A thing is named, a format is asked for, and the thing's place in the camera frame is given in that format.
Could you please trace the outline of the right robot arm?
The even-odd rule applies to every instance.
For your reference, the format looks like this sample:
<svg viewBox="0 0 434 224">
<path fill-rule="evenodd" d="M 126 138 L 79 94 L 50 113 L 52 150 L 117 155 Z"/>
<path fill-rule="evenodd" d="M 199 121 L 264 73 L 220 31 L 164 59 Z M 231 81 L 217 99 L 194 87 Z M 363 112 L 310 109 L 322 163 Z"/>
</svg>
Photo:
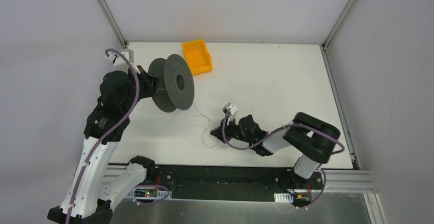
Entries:
<svg viewBox="0 0 434 224">
<path fill-rule="evenodd" d="M 273 131 L 261 129 L 252 115 L 239 121 L 226 115 L 210 135 L 236 150 L 242 148 L 233 145 L 232 139 L 245 142 L 247 150 L 260 156 L 271 156 L 284 148 L 294 147 L 301 153 L 290 171 L 290 182 L 295 188 L 309 184 L 315 170 L 326 164 L 332 155 L 345 150 L 338 140 L 339 129 L 303 112 L 298 112 L 289 124 Z"/>
</svg>

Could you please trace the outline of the yellow plastic bin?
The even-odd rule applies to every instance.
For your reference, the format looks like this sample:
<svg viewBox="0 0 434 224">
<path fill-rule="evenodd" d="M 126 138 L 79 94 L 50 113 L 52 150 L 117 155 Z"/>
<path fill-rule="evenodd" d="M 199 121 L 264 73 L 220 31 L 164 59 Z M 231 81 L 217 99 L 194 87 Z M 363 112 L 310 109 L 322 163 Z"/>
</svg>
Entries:
<svg viewBox="0 0 434 224">
<path fill-rule="evenodd" d="M 213 70 L 212 59 L 203 39 L 184 42 L 182 49 L 193 76 Z"/>
</svg>

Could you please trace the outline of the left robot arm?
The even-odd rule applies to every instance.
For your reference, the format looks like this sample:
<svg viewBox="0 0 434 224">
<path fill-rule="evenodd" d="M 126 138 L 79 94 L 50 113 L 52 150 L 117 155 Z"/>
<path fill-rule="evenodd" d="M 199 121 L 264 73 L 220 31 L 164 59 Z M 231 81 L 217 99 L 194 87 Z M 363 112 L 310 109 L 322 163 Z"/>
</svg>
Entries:
<svg viewBox="0 0 434 224">
<path fill-rule="evenodd" d="M 108 187 L 101 182 L 109 161 L 130 123 L 137 103 L 156 93 L 158 78 L 141 66 L 115 70 L 103 77 L 97 105 L 88 116 L 83 150 L 65 200 L 53 207 L 47 219 L 55 223 L 110 223 L 114 210 L 137 185 L 156 179 L 155 161 L 135 156 Z"/>
</svg>

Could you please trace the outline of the black cable spool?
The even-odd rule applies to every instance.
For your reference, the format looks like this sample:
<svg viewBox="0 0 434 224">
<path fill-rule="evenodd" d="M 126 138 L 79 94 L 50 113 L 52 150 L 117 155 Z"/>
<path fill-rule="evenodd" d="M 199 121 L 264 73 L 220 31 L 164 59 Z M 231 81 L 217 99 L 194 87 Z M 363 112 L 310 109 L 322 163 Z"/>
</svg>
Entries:
<svg viewBox="0 0 434 224">
<path fill-rule="evenodd" d="M 155 105 L 166 113 L 176 109 L 188 110 L 194 100 L 194 80 L 187 62 L 178 54 L 166 59 L 154 59 L 148 73 L 158 78 L 156 94 L 152 96 Z"/>
</svg>

